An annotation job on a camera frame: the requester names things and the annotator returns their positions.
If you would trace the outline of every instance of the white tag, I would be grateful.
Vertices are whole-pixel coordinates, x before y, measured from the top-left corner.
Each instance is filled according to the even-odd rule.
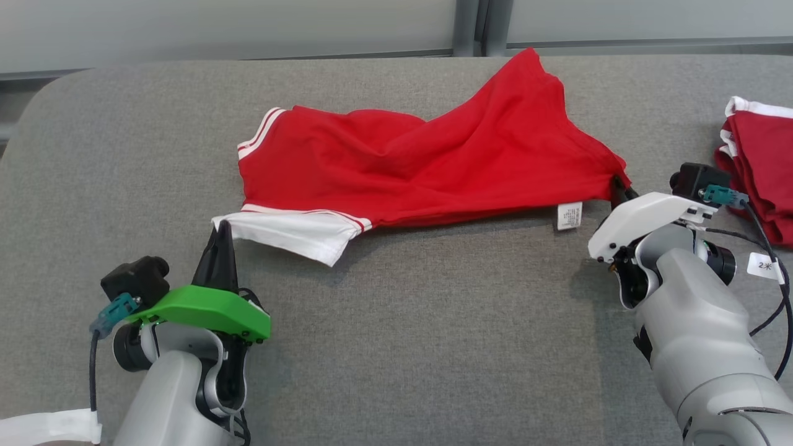
[[[581,226],[581,210],[584,205],[581,202],[567,203],[559,205],[557,208],[556,229],[564,231]]]
[[[759,275],[766,279],[778,280],[779,276],[776,274],[778,263],[773,263],[771,257],[759,252],[749,254],[749,264],[746,265],[746,272],[751,275]]]

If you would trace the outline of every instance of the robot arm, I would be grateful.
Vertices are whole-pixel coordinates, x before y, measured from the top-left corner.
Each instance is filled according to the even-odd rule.
[[[237,294],[227,222],[213,231],[190,285],[169,290],[167,270],[164,260],[144,257],[102,280],[112,302],[126,294],[140,305],[113,339],[117,362],[126,371],[148,370],[113,444],[234,444],[233,419],[244,420],[248,349],[270,336],[270,315],[253,294]]]
[[[725,186],[723,175],[717,181],[719,173],[705,169],[712,167],[681,168],[678,184],[693,185],[688,196],[652,193],[617,206],[589,241],[589,253],[611,263],[619,278],[620,299],[635,314],[634,343],[684,444],[793,444],[793,402],[727,288],[734,258],[687,227],[718,209],[698,199],[706,186]]]

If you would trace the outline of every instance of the white wall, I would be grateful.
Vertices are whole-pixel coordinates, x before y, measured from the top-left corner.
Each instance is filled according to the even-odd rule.
[[[454,0],[0,0],[0,73],[451,48]]]
[[[792,0],[515,0],[507,42],[781,36]]]

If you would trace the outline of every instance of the black cable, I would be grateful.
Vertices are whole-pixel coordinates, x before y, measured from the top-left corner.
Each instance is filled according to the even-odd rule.
[[[91,335],[91,353],[88,355],[88,392],[91,412],[97,411],[97,345],[99,344],[99,330],[94,330]]]
[[[237,289],[237,294],[239,294],[240,292],[243,292],[243,291],[245,292],[246,295],[245,296],[240,296],[240,297],[242,297],[243,299],[245,299],[245,300],[247,300],[249,302],[253,302],[254,304],[256,304],[257,307],[259,307],[262,310],[264,310],[264,307],[262,306],[262,303],[259,301],[259,298],[256,297],[256,294],[250,288],[238,288]]]
[[[234,421],[239,424],[239,426],[243,429],[242,433],[234,432],[234,435],[243,439],[243,446],[250,446],[251,445],[251,430],[247,427],[247,419],[245,418],[245,409],[239,410],[239,416],[241,417],[234,417]]]
[[[763,225],[760,223],[760,218],[757,217],[757,213],[755,213],[754,209],[747,201],[741,200],[741,203],[744,205],[746,213],[752,218],[755,228],[760,233],[760,241],[762,241],[765,250],[768,252],[768,256],[771,257],[771,261],[778,263],[779,257],[776,252],[774,252],[774,248],[771,247],[771,242],[768,241],[768,236],[765,235]],[[787,366],[787,361],[791,357],[791,350],[793,350],[793,308],[791,308],[790,299],[790,278],[787,276],[786,271],[783,273],[783,276],[785,283],[780,284],[780,289],[782,290],[781,306],[784,306],[785,313],[787,314],[787,342],[785,343],[785,353],[782,355],[780,366],[776,369],[776,373],[774,374],[774,378],[777,380],[782,377],[785,367]]]
[[[708,232],[708,233],[724,234],[726,236],[737,237],[739,239],[746,240],[746,241],[748,241],[750,243],[754,243],[757,246],[765,249],[765,247],[763,246],[763,244],[761,242],[759,242],[757,240],[754,240],[751,237],[747,237],[744,234],[736,233],[735,231],[726,231],[725,229],[713,229],[713,228],[705,228],[705,231]],[[749,332],[750,336],[754,336],[754,335],[758,334],[764,328],[768,327],[774,321],[774,319],[776,319],[776,317],[779,316],[782,313],[782,311],[785,309],[784,296],[785,296],[785,294],[787,294],[788,296],[790,295],[790,285],[789,285],[790,284],[790,276],[787,273],[787,268],[785,267],[784,263],[782,263],[782,260],[779,259],[779,257],[777,257],[776,261],[779,262],[779,264],[780,264],[780,270],[782,271],[782,276],[784,276],[784,278],[785,278],[785,285],[784,286],[787,289],[784,289],[784,288],[780,287],[780,288],[782,288],[782,300],[780,301],[779,306],[776,307],[776,310],[774,310],[774,313],[772,313],[771,316],[768,317],[768,319],[763,321],[762,324],[758,325],[757,327],[755,327],[754,330]]]

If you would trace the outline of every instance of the gray fabric surface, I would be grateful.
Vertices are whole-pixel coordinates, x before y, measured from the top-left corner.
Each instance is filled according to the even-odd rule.
[[[438,116],[500,59],[185,62],[84,71],[31,102],[0,162],[0,417],[88,403],[87,326],[99,279],[162,256],[187,283],[209,219],[236,211],[236,144],[272,106]],[[793,106],[781,56],[548,57],[569,116],[628,163],[639,191],[668,190],[684,161],[709,162],[731,95]],[[237,244],[241,286],[274,335],[248,362],[253,444],[679,444],[634,348],[632,320],[586,242],[555,210],[435,229],[375,230],[336,267]],[[748,230],[720,213],[714,227]],[[722,236],[730,287],[752,323],[780,299],[742,272],[751,247]],[[793,264],[793,256],[783,258]],[[771,368],[783,321],[757,337]],[[143,374],[100,344],[98,402],[112,439]],[[793,393],[793,370],[783,379]]]

